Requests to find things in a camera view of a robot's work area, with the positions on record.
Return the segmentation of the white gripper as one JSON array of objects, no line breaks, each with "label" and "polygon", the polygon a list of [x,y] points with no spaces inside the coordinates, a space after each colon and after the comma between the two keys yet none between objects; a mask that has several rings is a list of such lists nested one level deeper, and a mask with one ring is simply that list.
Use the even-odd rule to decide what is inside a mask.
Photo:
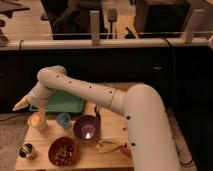
[{"label": "white gripper", "polygon": [[24,109],[29,105],[37,108],[44,108],[52,95],[53,90],[51,88],[45,87],[38,82],[19,102],[14,105],[13,111]]}]

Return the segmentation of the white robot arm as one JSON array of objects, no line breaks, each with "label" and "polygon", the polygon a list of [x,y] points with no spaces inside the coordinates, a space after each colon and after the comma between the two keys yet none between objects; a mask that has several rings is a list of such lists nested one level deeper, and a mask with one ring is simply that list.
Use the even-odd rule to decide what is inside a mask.
[{"label": "white robot arm", "polygon": [[153,87],[142,83],[122,91],[71,78],[64,67],[56,65],[39,70],[36,85],[13,109],[44,108],[56,90],[125,117],[135,171],[181,171],[166,109]]}]

